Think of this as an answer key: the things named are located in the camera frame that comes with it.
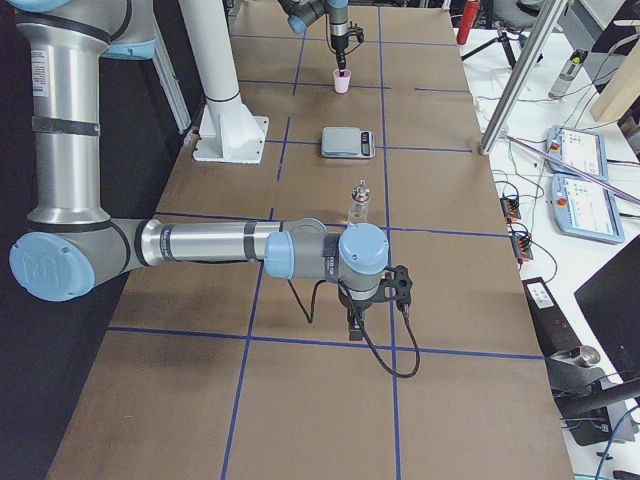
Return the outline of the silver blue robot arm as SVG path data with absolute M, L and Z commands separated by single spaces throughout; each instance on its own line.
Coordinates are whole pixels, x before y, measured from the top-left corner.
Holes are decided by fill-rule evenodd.
M 306 29 L 323 16 L 327 16 L 330 31 L 330 47 L 336 57 L 338 74 L 344 77 L 347 69 L 346 51 L 349 45 L 350 24 L 347 0 L 278 0 L 288 24 L 296 34 Z
M 290 222 L 165 224 L 115 219 L 100 200 L 99 61 L 149 59 L 149 1 L 17 1 L 29 41 L 37 198 L 30 230 L 11 247 L 17 282 L 64 302 L 131 270 L 164 262 L 259 262 L 275 278 L 333 283 L 350 336 L 365 337 L 364 313 L 396 294 L 383 231 L 360 223 L 334 234 L 313 218 Z

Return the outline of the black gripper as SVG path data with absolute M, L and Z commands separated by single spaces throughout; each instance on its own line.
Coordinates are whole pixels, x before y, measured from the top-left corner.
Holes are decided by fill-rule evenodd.
M 329 22 L 330 46 L 335 53 L 338 75 L 344 76 L 346 71 L 346 49 L 348 48 L 348 23 Z
M 388 302 L 386 286 L 380 282 L 378 287 L 371 291 L 371 296 L 365 299 L 356 299 L 356 291 L 349 289 L 343 282 L 338 284 L 338 299 L 347 309 L 347 323 L 350 341 L 362 341 L 363 332 L 359 324 L 359 318 L 354 313 L 361 313 L 375 303 Z

